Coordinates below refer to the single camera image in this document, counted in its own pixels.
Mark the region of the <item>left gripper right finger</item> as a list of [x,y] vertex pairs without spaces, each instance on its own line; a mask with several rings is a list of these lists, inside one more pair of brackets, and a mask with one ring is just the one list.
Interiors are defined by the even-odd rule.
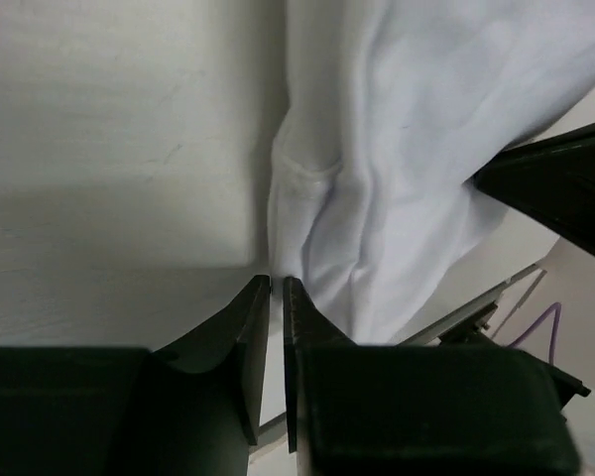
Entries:
[[289,450],[301,475],[577,475],[576,379],[493,343],[367,346],[283,283]]

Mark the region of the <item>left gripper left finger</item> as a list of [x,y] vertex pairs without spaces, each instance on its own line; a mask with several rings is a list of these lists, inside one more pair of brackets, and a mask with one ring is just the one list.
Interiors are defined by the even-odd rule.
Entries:
[[271,283],[157,351],[0,347],[0,475],[243,475]]

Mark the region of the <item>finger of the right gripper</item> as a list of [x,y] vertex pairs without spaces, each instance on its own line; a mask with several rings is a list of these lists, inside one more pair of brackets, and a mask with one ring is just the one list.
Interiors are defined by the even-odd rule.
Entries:
[[498,154],[474,184],[595,257],[595,123]]

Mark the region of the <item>white skirt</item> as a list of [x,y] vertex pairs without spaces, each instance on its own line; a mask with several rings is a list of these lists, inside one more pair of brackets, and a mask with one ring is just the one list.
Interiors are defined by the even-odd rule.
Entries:
[[506,209],[471,177],[595,86],[595,1],[291,1],[272,275],[385,344]]

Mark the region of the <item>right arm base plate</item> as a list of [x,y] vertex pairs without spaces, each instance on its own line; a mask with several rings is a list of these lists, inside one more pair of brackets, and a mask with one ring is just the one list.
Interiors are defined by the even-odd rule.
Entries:
[[439,336],[439,345],[492,344],[492,340],[487,337],[483,331],[489,327],[488,321],[497,309],[498,306],[494,302],[485,305],[481,309],[468,316],[464,321],[441,334]]

